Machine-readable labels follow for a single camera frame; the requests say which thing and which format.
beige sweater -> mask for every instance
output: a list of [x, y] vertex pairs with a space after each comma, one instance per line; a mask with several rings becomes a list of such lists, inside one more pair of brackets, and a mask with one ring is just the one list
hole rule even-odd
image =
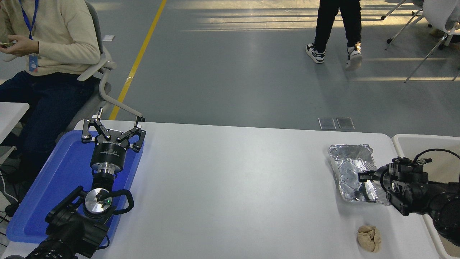
[[[35, 0], [22, 0], [32, 24]], [[29, 37], [18, 0], [0, 2], [0, 42], [8, 35]], [[84, 0], [40, 0], [32, 37], [40, 44], [38, 72], [42, 76], [54, 72], [81, 74], [99, 61], [100, 52], [92, 17]], [[29, 71], [28, 57], [26, 71]]]

white bin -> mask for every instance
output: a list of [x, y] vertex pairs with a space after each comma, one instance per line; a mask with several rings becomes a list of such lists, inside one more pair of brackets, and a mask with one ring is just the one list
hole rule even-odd
[[[413, 159], [417, 154], [431, 148], [443, 148], [460, 154], [460, 137], [435, 135], [395, 135], [393, 143], [400, 157]], [[423, 158], [432, 158], [433, 162], [424, 165], [430, 181], [458, 182], [460, 174], [460, 159], [442, 151], [428, 152]], [[440, 237], [428, 215], [423, 215], [424, 221], [435, 244], [436, 250], [442, 259], [460, 258], [460, 247], [457, 247]]]

lanyard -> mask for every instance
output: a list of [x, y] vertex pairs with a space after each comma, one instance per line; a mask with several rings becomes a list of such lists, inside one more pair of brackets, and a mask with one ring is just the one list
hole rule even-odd
[[29, 39], [32, 40], [32, 29], [34, 28], [35, 18], [37, 17], [37, 10], [38, 10], [38, 0], [35, 0], [35, 10], [34, 10], [34, 17], [32, 18], [32, 24], [29, 22], [29, 18], [27, 17], [26, 12], [24, 11], [23, 4], [21, 0], [19, 0], [19, 4], [21, 4], [21, 9], [23, 11], [24, 21], [26, 22], [27, 28], [29, 29]]

crumpled bread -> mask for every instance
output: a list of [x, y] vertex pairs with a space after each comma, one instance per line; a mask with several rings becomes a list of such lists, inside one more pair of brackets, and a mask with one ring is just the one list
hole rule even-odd
[[382, 247], [382, 235], [375, 226], [361, 226], [358, 229], [358, 243], [364, 250], [376, 253]]

white table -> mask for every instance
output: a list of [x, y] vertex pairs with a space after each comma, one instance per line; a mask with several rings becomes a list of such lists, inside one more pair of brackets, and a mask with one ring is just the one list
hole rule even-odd
[[0, 143], [28, 109], [27, 103], [0, 102]]
[[[133, 126], [103, 123], [122, 131]], [[328, 147], [369, 144], [380, 166], [396, 157], [386, 135], [142, 125], [147, 136], [131, 187], [134, 209], [95, 259], [438, 257], [420, 215], [347, 203], [336, 189]], [[380, 253], [358, 246], [364, 224], [380, 228]], [[26, 256], [36, 246], [12, 242], [4, 257]]]

